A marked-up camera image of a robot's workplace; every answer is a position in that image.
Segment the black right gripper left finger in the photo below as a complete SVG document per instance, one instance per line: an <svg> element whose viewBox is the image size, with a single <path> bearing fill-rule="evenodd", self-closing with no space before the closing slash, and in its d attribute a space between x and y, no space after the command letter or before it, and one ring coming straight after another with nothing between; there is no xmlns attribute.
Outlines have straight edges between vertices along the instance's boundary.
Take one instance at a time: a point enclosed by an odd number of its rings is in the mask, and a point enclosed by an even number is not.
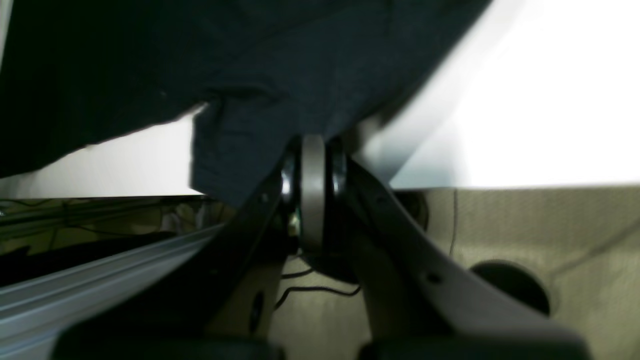
<svg viewBox="0 0 640 360"><path fill-rule="evenodd" d="M236 215L194 256L149 288L64 331L55 360L283 360L258 335L272 312L280 272L247 280L291 251L286 210L297 186L298 151L279 164Z"/></svg>

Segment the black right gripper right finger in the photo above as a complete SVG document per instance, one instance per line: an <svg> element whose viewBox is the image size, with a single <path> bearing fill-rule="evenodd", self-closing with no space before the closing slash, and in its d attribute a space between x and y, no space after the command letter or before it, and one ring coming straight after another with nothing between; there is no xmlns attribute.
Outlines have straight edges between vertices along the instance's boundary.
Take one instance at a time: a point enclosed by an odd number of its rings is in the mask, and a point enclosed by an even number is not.
<svg viewBox="0 0 640 360"><path fill-rule="evenodd" d="M361 360L589 360L583 338L456 264L393 192L325 149L325 251L363 291Z"/></svg>

